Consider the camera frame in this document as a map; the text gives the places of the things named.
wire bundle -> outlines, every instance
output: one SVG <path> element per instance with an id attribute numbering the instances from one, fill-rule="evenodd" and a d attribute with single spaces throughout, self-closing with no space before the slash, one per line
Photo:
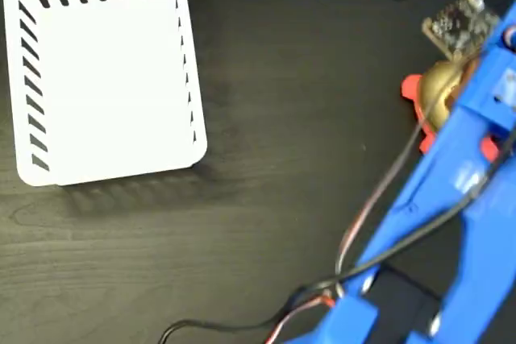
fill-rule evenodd
<path id="1" fill-rule="evenodd" d="M 447 85 L 455 76 L 456 74 L 452 75 L 452 77 L 450 77 L 448 82 L 445 84 Z M 180 320 L 171 324 L 170 327 L 168 327 L 166 331 L 163 332 L 160 340 L 158 341 L 158 344 L 166 344 L 171 334 L 178 331 L 179 329 L 186 327 L 208 329 L 221 333 L 238 333 L 241 331 L 263 329 L 271 326 L 274 327 L 273 331 L 269 334 L 264 344 L 273 344 L 277 340 L 285 324 L 300 312 L 311 309 L 318 305 L 326 305 L 328 308 L 333 308 L 335 306 L 335 301 L 331 298 L 331 293 L 328 289 L 336 287 L 339 296 L 343 296 L 343 288 L 341 285 L 343 282 L 350 280 L 351 278 L 358 276 L 359 274 L 373 267 L 376 267 L 387 259 L 391 259 L 395 255 L 413 246 L 415 243 L 422 241 L 425 237 L 429 236 L 438 228 L 448 223 L 453 218 L 457 217 L 464 209 L 471 205 L 484 191 L 500 167 L 513 155 L 513 148 L 516 144 L 516 127 L 507 136 L 506 141 L 503 143 L 500 149 L 498 157 L 490 164 L 488 170 L 481 178 L 479 183 L 470 188 L 458 203 L 456 203 L 450 209 L 437 215 L 426 225 L 421 226 L 416 231 L 405 236 L 398 243 L 382 252 L 377 257 L 374 257 L 373 259 L 370 259 L 369 261 L 362 263 L 359 266 L 352 267 L 347 271 L 342 271 L 344 258 L 349 251 L 353 241 L 360 232 L 360 229 L 365 223 L 365 220 L 370 214 L 373 206 L 378 202 L 381 195 L 385 192 L 387 187 L 393 181 L 394 177 L 396 177 L 407 161 L 410 155 L 410 150 L 418 138 L 418 134 L 422 128 L 422 125 L 427 120 L 428 115 L 437 105 L 443 91 L 446 89 L 446 85 L 439 91 L 437 97 L 435 97 L 435 100 L 430 104 L 427 111 L 424 113 L 425 118 L 416 126 L 416 128 L 414 128 L 414 131 L 410 136 L 409 141 L 403 148 L 402 153 L 400 153 L 400 155 L 396 158 L 391 168 L 387 171 L 382 180 L 374 189 L 372 195 L 365 202 L 362 210 L 358 213 L 356 220 L 352 223 L 352 226 L 344 234 L 343 241 L 339 247 L 337 260 L 335 262 L 335 274 L 333 276 L 327 277 L 323 280 L 306 286 L 299 287 L 290 295 L 283 306 L 272 317 L 265 321 L 252 325 L 226 325 L 202 320 Z"/>

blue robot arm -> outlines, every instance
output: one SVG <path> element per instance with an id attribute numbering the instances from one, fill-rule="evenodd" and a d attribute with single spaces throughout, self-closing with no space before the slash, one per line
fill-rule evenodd
<path id="1" fill-rule="evenodd" d="M 358 263 L 375 257 L 452 207 L 480 181 L 489 166 L 481 152 L 481 141 L 492 133 L 507 133 L 516 121 L 516 55 L 502 42 L 503 31 L 513 25 L 516 25 L 516 3 L 485 44 L 481 66 Z M 364 294 L 364 284 L 376 281 L 381 274 L 381 268 L 375 267 L 344 284 L 346 296 L 319 327 L 289 344 L 373 344 L 381 335 L 384 344 L 477 342 L 506 298 L 516 275 L 514 158 L 502 166 L 489 187 L 461 216 L 464 239 L 455 282 L 443 299 L 430 300 L 430 296 L 428 302 L 420 302 L 420 305 L 435 306 L 432 325 L 430 319 L 425 329 L 413 326 L 401 332 L 401 341 L 399 335 L 389 336 L 389 327 L 384 329 L 388 312 Z M 414 287 L 417 284 L 406 285 L 406 289 Z"/>

red plastic part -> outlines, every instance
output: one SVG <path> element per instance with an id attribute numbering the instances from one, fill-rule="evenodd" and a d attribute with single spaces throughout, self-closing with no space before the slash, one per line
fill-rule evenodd
<path id="1" fill-rule="evenodd" d="M 412 74 L 402 82 L 402 96 L 414 103 L 414 111 L 416 112 L 419 122 L 423 122 L 425 117 L 418 101 L 419 81 L 421 77 L 420 74 Z M 419 145 L 419 150 L 423 154 L 426 154 L 435 141 L 435 132 L 427 122 L 423 122 L 422 131 L 425 134 L 425 139 Z M 482 154 L 487 160 L 493 161 L 497 158 L 498 147 L 489 136 L 482 140 L 480 147 Z"/>

blue 3d-printed part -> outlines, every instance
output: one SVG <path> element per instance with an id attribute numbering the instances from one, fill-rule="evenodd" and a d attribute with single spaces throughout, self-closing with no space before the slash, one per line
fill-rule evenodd
<path id="1" fill-rule="evenodd" d="M 489 161 L 485 136 L 506 134 L 516 121 L 516 54 L 502 33 L 516 24 L 516 3 L 484 46 L 483 59 L 429 153 L 423 157 L 359 259 L 363 263 L 452 207 L 482 177 Z M 406 344 L 477 342 L 516 275 L 516 158 L 509 159 L 480 197 L 461 214 L 464 234 L 454 284 L 443 298 L 440 324 L 408 334 Z M 340 300 L 311 334 L 289 344 L 362 344 L 377 308 L 361 298 L 378 267 L 345 284 Z"/>

red wire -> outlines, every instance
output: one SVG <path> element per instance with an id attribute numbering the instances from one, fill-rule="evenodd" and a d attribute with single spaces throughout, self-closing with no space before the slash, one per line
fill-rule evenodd
<path id="1" fill-rule="evenodd" d="M 293 309 L 289 314 L 287 314 L 285 317 L 283 317 L 283 319 L 274 327 L 273 331 L 268 336 L 267 340 L 265 340 L 264 344 L 273 344 L 276 341 L 277 337 L 280 335 L 280 332 L 283 329 L 283 326 L 292 317 L 294 317 L 295 315 L 297 315 L 298 313 L 300 313 L 304 310 L 311 309 L 318 305 L 325 305 L 331 309 L 331 308 L 335 307 L 335 300 L 333 300 L 331 297 L 324 294 L 321 296 L 316 296 L 316 297 L 308 300 L 304 304 L 299 305 L 297 308 Z"/>

